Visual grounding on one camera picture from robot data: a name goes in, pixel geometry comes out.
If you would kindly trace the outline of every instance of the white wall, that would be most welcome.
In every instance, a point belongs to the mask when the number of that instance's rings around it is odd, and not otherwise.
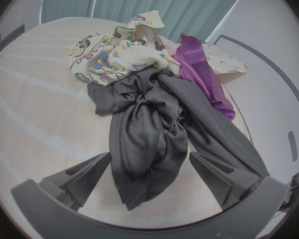
[[[0,18],[1,40],[24,24],[25,31],[41,24],[43,0],[13,0]]]
[[[284,0],[238,0],[207,42],[220,34],[264,54],[299,90],[299,21]]]

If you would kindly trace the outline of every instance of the purple satin fabric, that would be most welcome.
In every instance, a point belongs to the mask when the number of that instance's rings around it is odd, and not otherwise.
[[[235,118],[233,106],[225,97],[222,84],[208,65],[201,42],[193,37],[180,35],[182,42],[174,59],[180,63],[179,78],[199,86],[210,104],[231,121]]]

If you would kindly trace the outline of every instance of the dark gray fabric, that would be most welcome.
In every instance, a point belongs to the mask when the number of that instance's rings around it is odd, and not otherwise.
[[[168,70],[148,67],[109,86],[90,83],[88,93],[96,114],[114,114],[111,168],[129,210],[153,199],[175,180],[187,155],[187,137],[201,153],[205,168],[226,171],[227,166],[253,175],[247,182],[237,173],[223,175],[228,187],[217,191],[226,197],[232,190],[241,197],[251,181],[269,175],[250,141],[210,105],[202,90]]]

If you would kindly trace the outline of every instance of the mattress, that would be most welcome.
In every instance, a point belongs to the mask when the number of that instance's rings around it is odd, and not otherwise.
[[[123,24],[63,18],[22,34],[0,53],[0,200],[33,238],[39,236],[19,211],[10,189],[28,178],[39,182],[108,152],[111,116],[95,114],[86,83],[68,68],[68,51],[90,31],[112,33],[118,25]],[[237,106],[223,88],[236,112],[233,123],[249,138]],[[189,143],[189,152],[193,150]],[[221,211],[188,157],[162,194],[132,211],[120,201],[109,166],[79,210],[99,221],[134,228],[184,225]]]

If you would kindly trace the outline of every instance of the white patterned cloth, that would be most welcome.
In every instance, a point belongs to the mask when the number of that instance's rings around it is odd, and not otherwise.
[[[152,10],[131,18],[126,27],[117,26],[113,34],[91,32],[71,46],[71,72],[79,79],[105,86],[150,65],[178,75],[180,64],[154,32],[164,27],[158,10]]]

